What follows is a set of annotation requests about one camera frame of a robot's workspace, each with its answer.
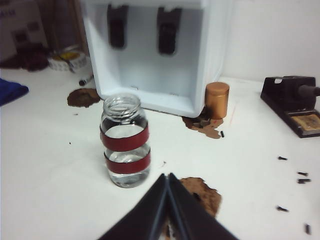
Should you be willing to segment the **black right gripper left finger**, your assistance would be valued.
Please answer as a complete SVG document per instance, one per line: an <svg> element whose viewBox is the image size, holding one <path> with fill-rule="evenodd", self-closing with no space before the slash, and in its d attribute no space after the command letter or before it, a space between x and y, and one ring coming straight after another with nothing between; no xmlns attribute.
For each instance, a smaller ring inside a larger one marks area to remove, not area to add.
<svg viewBox="0 0 320 240"><path fill-rule="evenodd" d="M167 217L167 177L161 174L136 206L101 240L158 240Z"/></svg>

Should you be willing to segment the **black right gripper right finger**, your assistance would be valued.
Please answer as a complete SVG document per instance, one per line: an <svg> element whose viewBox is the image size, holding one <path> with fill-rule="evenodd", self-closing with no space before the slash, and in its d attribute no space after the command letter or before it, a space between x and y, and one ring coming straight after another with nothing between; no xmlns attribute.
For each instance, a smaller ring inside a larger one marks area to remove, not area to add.
<svg viewBox="0 0 320 240"><path fill-rule="evenodd" d="M177 240L236 240L173 173L167 177L168 216Z"/></svg>

